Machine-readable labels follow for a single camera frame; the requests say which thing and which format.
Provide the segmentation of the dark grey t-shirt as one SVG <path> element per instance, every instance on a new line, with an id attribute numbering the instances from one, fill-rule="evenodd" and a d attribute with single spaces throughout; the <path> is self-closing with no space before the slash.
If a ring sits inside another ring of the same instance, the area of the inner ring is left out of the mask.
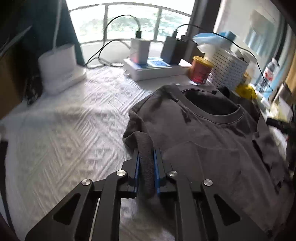
<path id="1" fill-rule="evenodd" d="M 130 109 L 123 141 L 139 151 L 148 197 L 155 193 L 158 148 L 190 180 L 211 179 L 263 231 L 288 218 L 294 192 L 287 166 L 247 99 L 211 86 L 162 86 Z"/>

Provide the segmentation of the white textured tablecloth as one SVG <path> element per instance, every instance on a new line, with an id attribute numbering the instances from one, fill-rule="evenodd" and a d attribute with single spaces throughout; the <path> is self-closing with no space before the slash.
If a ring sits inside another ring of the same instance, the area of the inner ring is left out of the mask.
<path id="1" fill-rule="evenodd" d="M 101 180 L 120 169 L 134 150 L 123 141 L 130 109 L 165 85 L 142 86 L 119 68 L 89 70 L 85 81 L 1 120 L 8 140 L 6 198 L 20 240 L 83 179 Z M 170 240 L 172 224 L 156 189 L 146 196 L 143 176 L 139 188 L 138 199 L 123 203 L 122 239 Z"/>

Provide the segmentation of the white power strip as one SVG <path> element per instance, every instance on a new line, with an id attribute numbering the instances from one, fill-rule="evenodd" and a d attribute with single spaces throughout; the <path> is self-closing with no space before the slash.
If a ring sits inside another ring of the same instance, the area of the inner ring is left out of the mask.
<path id="1" fill-rule="evenodd" d="M 179 64 L 170 65 L 161 57 L 148 57 L 147 64 L 137 64 L 129 58 L 123 60 L 125 72 L 134 81 L 185 75 L 191 66 L 183 59 Z"/>

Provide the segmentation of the white desk lamp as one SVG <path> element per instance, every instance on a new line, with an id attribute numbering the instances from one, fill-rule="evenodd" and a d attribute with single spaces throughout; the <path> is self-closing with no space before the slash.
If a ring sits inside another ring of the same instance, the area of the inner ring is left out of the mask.
<path id="1" fill-rule="evenodd" d="M 38 59 L 43 88 L 50 95 L 59 94 L 86 77 L 86 69 L 77 64 L 74 45 L 57 46 L 61 14 L 62 1 L 57 1 L 53 47 Z"/>

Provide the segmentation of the white charger plug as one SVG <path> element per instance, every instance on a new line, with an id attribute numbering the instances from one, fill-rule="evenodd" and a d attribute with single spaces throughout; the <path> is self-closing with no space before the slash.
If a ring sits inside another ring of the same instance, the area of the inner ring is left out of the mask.
<path id="1" fill-rule="evenodd" d="M 141 30 L 137 30 L 130 44 L 130 60 L 140 65 L 147 64 L 150 44 L 151 40 L 142 39 Z"/>

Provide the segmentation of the red can yellow lid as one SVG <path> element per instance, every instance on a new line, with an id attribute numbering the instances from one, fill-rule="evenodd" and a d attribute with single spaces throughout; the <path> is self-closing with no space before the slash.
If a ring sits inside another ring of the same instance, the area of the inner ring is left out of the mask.
<path id="1" fill-rule="evenodd" d="M 193 57 L 193 63 L 188 72 L 191 81 L 198 84 L 205 84 L 214 64 L 200 56 Z"/>

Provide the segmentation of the brown cardboard box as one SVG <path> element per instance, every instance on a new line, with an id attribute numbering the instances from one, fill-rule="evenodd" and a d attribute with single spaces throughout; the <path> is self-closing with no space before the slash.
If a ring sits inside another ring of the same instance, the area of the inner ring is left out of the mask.
<path id="1" fill-rule="evenodd" d="M 1 57 L 1 119 L 23 100 L 25 79 L 18 47 L 12 47 Z"/>

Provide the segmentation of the black charger plug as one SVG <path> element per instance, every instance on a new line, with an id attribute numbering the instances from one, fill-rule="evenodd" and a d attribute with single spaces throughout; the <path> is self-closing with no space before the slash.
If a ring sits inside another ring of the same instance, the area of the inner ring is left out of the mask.
<path id="1" fill-rule="evenodd" d="M 182 39 L 178 39 L 177 34 L 178 31 L 175 30 L 172 36 L 166 37 L 161 52 L 161 58 L 163 61 L 170 65 L 179 64 L 187 49 L 187 42 Z"/>

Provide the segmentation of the yellow snack packet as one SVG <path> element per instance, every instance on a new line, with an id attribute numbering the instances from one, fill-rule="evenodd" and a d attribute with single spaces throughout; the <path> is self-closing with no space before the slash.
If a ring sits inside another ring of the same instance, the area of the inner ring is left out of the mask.
<path id="1" fill-rule="evenodd" d="M 235 92 L 244 99 L 257 99 L 255 89 L 250 84 L 239 84 L 236 87 Z"/>

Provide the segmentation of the white perforated basket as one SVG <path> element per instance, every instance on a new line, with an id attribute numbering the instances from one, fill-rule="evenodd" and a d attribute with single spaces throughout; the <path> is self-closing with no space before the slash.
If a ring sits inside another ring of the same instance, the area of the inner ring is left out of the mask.
<path id="1" fill-rule="evenodd" d="M 216 87 L 227 87 L 233 91 L 243 80 L 243 75 L 247 69 L 248 63 L 237 58 L 234 54 L 218 48 L 209 58 L 213 64 L 207 83 Z"/>

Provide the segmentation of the water bottle red label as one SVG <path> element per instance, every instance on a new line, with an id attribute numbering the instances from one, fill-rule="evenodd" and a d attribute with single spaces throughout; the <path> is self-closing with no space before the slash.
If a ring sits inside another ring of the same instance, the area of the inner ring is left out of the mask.
<path id="1" fill-rule="evenodd" d="M 275 72 L 279 67 L 278 61 L 275 58 L 272 58 L 271 62 L 267 64 L 263 77 L 260 79 L 256 85 L 256 89 L 260 93 L 273 91 L 271 83 L 274 80 Z"/>

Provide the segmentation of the blue tissue packet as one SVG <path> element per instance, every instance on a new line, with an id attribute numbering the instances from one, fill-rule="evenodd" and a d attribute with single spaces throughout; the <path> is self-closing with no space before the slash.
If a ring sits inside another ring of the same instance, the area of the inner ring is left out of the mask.
<path id="1" fill-rule="evenodd" d="M 209 44 L 223 49 L 230 49 L 235 39 L 236 35 L 231 31 L 220 32 L 218 35 L 215 33 L 200 33 L 193 37 L 193 41 L 198 45 Z"/>

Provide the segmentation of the teal curtain left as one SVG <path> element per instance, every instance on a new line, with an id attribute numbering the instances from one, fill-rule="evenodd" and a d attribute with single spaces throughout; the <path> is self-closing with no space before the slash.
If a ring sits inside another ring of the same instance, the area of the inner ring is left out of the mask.
<path id="1" fill-rule="evenodd" d="M 77 64 L 85 64 L 66 1 L 62 1 L 61 17 L 56 45 L 75 45 Z M 57 1 L 25 1 L 18 24 L 20 30 L 31 27 L 23 38 L 24 46 L 35 60 L 53 48 Z"/>

